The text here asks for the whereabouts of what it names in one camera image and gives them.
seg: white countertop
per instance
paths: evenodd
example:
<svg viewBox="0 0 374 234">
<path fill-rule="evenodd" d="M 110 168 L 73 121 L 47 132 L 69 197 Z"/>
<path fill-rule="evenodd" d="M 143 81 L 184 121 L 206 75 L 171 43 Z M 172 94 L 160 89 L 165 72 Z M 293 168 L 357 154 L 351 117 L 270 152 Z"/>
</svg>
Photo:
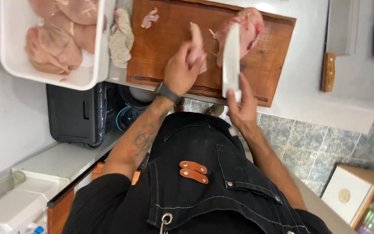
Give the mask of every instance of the white countertop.
<svg viewBox="0 0 374 234">
<path fill-rule="evenodd" d="M 258 112 L 367 134 L 374 121 L 374 0 L 358 0 L 360 15 L 355 54 L 337 57 L 334 90 L 322 93 L 319 87 L 328 1 L 216 0 L 297 18 L 272 106 L 259 107 Z M 118 0 L 117 6 L 132 12 L 131 0 Z M 154 89 L 127 83 L 126 69 L 112 63 L 106 81 Z M 226 104 L 225 100 L 198 95 L 186 94 L 185 97 Z"/>
</svg>

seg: white plastic container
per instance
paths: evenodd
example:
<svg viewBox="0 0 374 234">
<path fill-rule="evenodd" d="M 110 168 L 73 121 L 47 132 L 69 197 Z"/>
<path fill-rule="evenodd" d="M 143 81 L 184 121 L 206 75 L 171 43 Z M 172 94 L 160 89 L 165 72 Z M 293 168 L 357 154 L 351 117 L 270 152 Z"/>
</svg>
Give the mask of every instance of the white plastic container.
<svg viewBox="0 0 374 234">
<path fill-rule="evenodd" d="M 36 70 L 24 50 L 25 35 L 39 18 L 28 0 L 0 0 L 0 61 L 13 76 L 77 90 L 88 90 L 104 81 L 109 68 L 108 40 L 111 34 L 115 0 L 99 0 L 94 66 L 80 66 L 69 75 L 53 75 Z"/>
</svg>

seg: man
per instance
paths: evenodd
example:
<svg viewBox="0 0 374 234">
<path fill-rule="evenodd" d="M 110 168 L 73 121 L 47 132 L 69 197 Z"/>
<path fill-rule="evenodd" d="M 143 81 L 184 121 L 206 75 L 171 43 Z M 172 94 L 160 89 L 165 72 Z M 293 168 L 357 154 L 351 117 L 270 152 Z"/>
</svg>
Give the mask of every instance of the man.
<svg viewBox="0 0 374 234">
<path fill-rule="evenodd" d="M 306 211 L 298 188 L 262 137 L 257 99 L 242 74 L 242 102 L 237 104 L 230 90 L 228 115 L 254 165 L 224 120 L 191 112 L 166 117 L 205 61 L 202 57 L 189 69 L 190 48 L 185 42 L 168 61 L 156 99 L 119 139 L 102 176 L 77 192 L 63 234 L 331 233 Z M 131 186 L 150 147 L 148 166 Z"/>
</svg>

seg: knife handle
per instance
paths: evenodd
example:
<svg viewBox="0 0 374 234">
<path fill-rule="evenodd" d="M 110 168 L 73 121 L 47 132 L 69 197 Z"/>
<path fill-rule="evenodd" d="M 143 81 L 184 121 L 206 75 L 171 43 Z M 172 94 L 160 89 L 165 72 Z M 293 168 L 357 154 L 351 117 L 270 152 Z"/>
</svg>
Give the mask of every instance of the knife handle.
<svg viewBox="0 0 374 234">
<path fill-rule="evenodd" d="M 324 55 L 324 64 L 322 67 L 321 91 L 329 93 L 333 91 L 335 77 L 335 53 L 328 52 Z"/>
</svg>

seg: metal ring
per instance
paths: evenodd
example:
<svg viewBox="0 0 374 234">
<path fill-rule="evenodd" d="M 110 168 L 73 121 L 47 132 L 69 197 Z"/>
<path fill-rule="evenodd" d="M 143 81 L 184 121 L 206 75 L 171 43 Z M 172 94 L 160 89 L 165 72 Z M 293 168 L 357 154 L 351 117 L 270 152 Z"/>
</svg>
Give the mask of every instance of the metal ring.
<svg viewBox="0 0 374 234">
<path fill-rule="evenodd" d="M 172 221 L 172 214 L 171 213 L 165 213 L 163 217 L 161 218 L 161 221 L 163 221 L 164 225 L 169 225 Z"/>
</svg>

